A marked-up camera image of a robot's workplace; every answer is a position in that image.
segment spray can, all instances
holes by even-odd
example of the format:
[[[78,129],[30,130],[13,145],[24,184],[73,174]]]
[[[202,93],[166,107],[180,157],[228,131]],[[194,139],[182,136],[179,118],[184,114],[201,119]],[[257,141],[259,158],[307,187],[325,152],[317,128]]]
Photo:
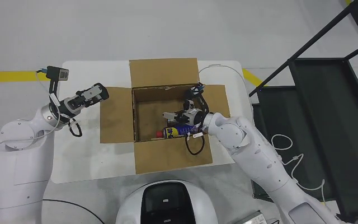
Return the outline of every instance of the spray can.
[[[157,131],[157,138],[174,138],[176,136],[186,136],[188,132],[191,134],[196,134],[197,127],[190,125],[175,125],[174,127],[163,128],[162,131]]]

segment white cable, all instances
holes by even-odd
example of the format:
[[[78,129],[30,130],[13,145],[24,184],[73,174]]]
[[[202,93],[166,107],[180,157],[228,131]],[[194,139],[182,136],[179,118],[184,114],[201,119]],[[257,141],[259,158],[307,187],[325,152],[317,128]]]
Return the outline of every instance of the white cable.
[[[291,145],[290,145],[289,147],[287,147],[287,148],[275,148],[274,138],[275,138],[276,136],[282,136],[282,137],[287,138],[288,140],[290,140]],[[288,150],[288,149],[290,149],[290,148],[292,147],[293,141],[292,141],[292,139],[289,138],[288,136],[285,136],[285,135],[283,135],[283,134],[276,134],[276,135],[272,136],[272,138],[271,138],[271,144],[272,144],[273,148],[276,149],[276,150]],[[323,192],[323,186],[324,186],[324,184],[325,184],[325,180],[324,180],[324,179],[322,180],[321,185],[320,185],[319,187],[317,187],[317,188],[305,188],[304,186],[300,185],[300,183],[298,182],[298,180],[297,180],[296,178],[293,177],[293,172],[295,171],[295,169],[297,168],[297,166],[298,166],[298,165],[300,164],[300,162],[302,161],[303,156],[304,156],[304,154],[301,153],[301,154],[299,154],[298,156],[294,156],[294,157],[293,157],[290,161],[288,161],[287,163],[284,163],[282,160],[281,160],[281,162],[282,162],[283,165],[286,166],[286,165],[288,165],[289,163],[291,163],[291,162],[293,162],[294,160],[297,160],[297,159],[299,158],[299,161],[297,162],[297,164],[293,167],[293,169],[292,169],[292,171],[291,171],[291,178],[292,178],[292,179],[296,182],[296,184],[297,184],[298,186],[300,186],[302,189],[305,189],[305,190],[318,190],[318,189],[321,189],[322,200],[323,200],[324,205],[326,205],[326,200],[325,200],[325,198],[324,198],[324,192]]]
[[[39,84],[42,85],[43,89],[46,91],[46,93],[51,97],[50,93],[47,91],[46,87],[41,83],[40,79],[39,79],[39,76],[37,76],[38,72],[35,72],[35,75],[36,75],[36,79],[37,81],[39,82]],[[56,126],[50,131],[50,132],[47,132],[46,134],[44,134],[43,136],[39,136],[39,137],[36,137],[36,138],[29,138],[29,139],[14,139],[14,140],[11,140],[11,139],[7,139],[7,140],[4,140],[4,141],[1,141],[0,144],[4,143],[4,142],[8,142],[8,141],[11,141],[11,142],[18,142],[18,141],[31,141],[31,140],[35,140],[35,139],[38,139],[38,138],[43,138],[45,136],[47,136],[48,134],[52,133],[53,131],[56,130],[58,124],[60,123],[60,118],[61,118],[61,114],[60,114],[60,109],[58,108],[57,105],[56,106],[56,109],[57,109],[57,112],[58,112],[58,120],[57,120],[57,123],[56,123]]]
[[[202,69],[199,71],[199,74],[200,74],[201,71],[203,71],[203,70],[205,70],[205,69],[207,69],[207,68],[213,68],[213,67],[225,67],[225,68],[230,68],[231,70],[235,71],[235,72],[240,76],[240,78],[242,79],[242,81],[243,81],[243,83],[244,83],[245,89],[246,89],[245,92],[246,92],[246,94],[247,94],[247,99],[248,99],[248,102],[249,102],[249,104],[250,104],[250,109],[251,109],[251,114],[252,114],[252,122],[254,122],[254,121],[253,121],[253,109],[252,109],[252,106],[251,106],[250,97],[249,97],[249,95],[248,95],[248,93],[247,93],[247,87],[246,87],[246,83],[245,83],[244,78],[241,76],[241,74],[240,74],[236,69],[234,69],[234,68],[232,68],[232,67],[230,67],[230,66],[222,65],[222,64],[211,64],[211,65],[209,65],[209,66],[207,66],[207,67],[205,67],[205,68],[202,68]]]
[[[282,137],[287,138],[288,140],[290,140],[291,145],[290,145],[289,147],[287,147],[287,148],[275,148],[274,138],[275,138],[276,136],[282,136]],[[282,151],[283,151],[283,150],[289,150],[289,149],[293,146],[293,141],[292,141],[292,139],[291,139],[290,137],[288,137],[288,136],[285,136],[285,135],[283,135],[283,134],[276,134],[276,135],[272,136],[272,138],[271,138],[271,145],[272,145],[273,148],[275,148],[276,150],[282,150]]]

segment cardboard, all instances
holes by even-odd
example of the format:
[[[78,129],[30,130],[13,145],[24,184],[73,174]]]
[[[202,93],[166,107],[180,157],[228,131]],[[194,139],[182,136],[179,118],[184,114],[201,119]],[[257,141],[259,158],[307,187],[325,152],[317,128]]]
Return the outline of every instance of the cardboard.
[[[132,88],[174,86],[199,80],[196,58],[130,60],[129,68]]]
[[[133,142],[131,88],[107,87],[107,91],[110,97],[100,105],[100,143]]]
[[[166,171],[213,162],[209,139],[193,156],[183,137],[156,138],[166,127],[163,112],[183,108],[183,93],[199,79],[196,59],[150,59],[130,61],[132,88],[108,87],[110,98],[101,103],[101,143],[134,142],[136,173]],[[204,98],[210,111],[230,117],[223,85],[207,85]],[[191,138],[193,152],[201,138]]]
[[[189,166],[213,163],[208,135],[205,135],[204,149],[196,156],[188,152],[183,138],[137,142],[134,147],[135,172],[166,171]],[[188,145],[193,152],[201,147],[201,138],[191,138]]]

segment stair step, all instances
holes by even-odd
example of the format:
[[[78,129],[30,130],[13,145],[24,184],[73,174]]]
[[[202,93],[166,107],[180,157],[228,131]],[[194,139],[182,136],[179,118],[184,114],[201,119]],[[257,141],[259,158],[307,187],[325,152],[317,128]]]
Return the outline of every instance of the stair step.
[[[358,214],[358,80],[342,58],[289,63],[341,213]]]

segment box flap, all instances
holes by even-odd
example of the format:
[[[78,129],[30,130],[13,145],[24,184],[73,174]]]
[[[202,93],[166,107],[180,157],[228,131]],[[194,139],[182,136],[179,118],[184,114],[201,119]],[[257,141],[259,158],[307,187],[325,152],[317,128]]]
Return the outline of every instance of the box flap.
[[[101,102],[100,142],[134,142],[131,88],[107,87],[109,99]]]
[[[188,152],[184,138],[135,142],[135,172],[143,174],[211,164],[213,163],[213,158],[208,135],[205,135],[204,139],[204,149],[196,156]],[[188,143],[192,152],[196,152],[201,148],[201,142],[201,138],[190,138]]]
[[[219,112],[226,118],[231,117],[224,85],[206,85],[202,96],[208,104],[210,112]]]
[[[199,80],[196,58],[130,60],[129,68],[133,88],[182,85]]]

